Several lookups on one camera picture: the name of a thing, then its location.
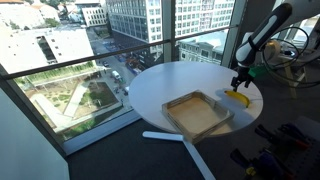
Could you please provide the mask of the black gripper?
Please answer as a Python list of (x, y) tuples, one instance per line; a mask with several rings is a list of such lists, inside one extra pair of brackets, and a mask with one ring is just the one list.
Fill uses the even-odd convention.
[(237, 67), (236, 68), (238, 75), (236, 77), (232, 78), (231, 81), (231, 86), (233, 87), (233, 91), (237, 92), (238, 90), (238, 86), (241, 83), (244, 83), (244, 87), (248, 88), (250, 83), (254, 80), (254, 78), (252, 78), (248, 72), (249, 72), (249, 68), (248, 67)]

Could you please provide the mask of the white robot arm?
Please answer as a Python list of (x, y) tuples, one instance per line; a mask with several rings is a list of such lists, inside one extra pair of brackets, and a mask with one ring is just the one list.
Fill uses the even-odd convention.
[(256, 52), (282, 28), (314, 17), (320, 13), (320, 0), (284, 0), (258, 26), (258, 28), (238, 47), (236, 60), (238, 75), (231, 80), (231, 86), (237, 91), (241, 83), (245, 87), (253, 81), (249, 74), (250, 66), (255, 61)]

